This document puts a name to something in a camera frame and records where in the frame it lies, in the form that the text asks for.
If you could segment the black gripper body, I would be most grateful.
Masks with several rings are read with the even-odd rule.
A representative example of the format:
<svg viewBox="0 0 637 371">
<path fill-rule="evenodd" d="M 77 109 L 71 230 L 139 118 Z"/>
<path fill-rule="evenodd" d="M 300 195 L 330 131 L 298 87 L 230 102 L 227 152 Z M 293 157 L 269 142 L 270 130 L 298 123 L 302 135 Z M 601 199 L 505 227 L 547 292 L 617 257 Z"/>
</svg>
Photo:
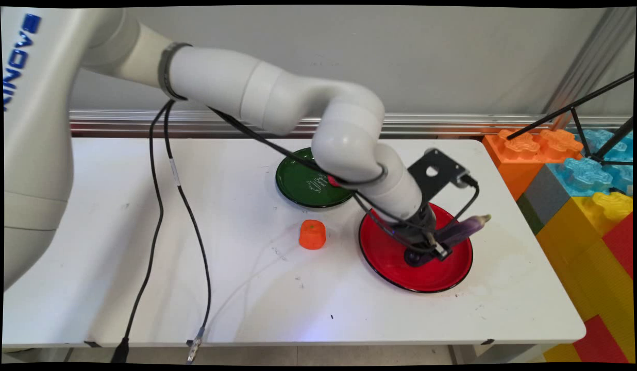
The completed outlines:
<svg viewBox="0 0 637 371">
<path fill-rule="evenodd" d="M 429 244 L 436 230 L 437 218 L 430 204 L 424 204 L 399 227 L 399 235 L 409 244 Z"/>
</svg>

